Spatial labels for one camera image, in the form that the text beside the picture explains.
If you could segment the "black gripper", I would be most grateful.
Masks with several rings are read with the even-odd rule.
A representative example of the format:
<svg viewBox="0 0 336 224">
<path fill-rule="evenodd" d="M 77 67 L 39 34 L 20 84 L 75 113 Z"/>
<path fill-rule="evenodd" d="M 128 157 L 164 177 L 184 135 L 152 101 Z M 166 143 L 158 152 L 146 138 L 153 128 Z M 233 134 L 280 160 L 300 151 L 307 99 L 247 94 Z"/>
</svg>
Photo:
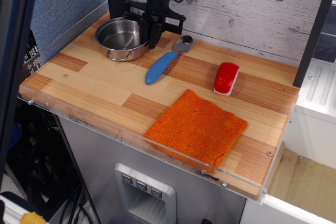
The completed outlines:
<svg viewBox="0 0 336 224">
<path fill-rule="evenodd" d="M 126 4 L 125 18 L 139 24 L 140 43 L 149 40 L 149 49 L 156 47 L 164 31 L 182 33 L 186 17 L 170 9 L 170 0 L 146 0 L 145 3 L 128 0 Z"/>
</svg>

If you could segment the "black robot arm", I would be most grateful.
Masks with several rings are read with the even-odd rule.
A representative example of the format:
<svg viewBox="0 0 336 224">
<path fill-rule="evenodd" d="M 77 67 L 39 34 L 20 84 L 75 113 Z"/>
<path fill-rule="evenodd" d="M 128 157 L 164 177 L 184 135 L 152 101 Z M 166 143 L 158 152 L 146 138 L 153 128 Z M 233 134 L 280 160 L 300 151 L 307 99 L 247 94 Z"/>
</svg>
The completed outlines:
<svg viewBox="0 0 336 224">
<path fill-rule="evenodd" d="M 124 16 L 139 25 L 140 43 L 154 49 L 165 31 L 181 34 L 186 17 L 170 9 L 170 0 L 127 1 Z"/>
</svg>

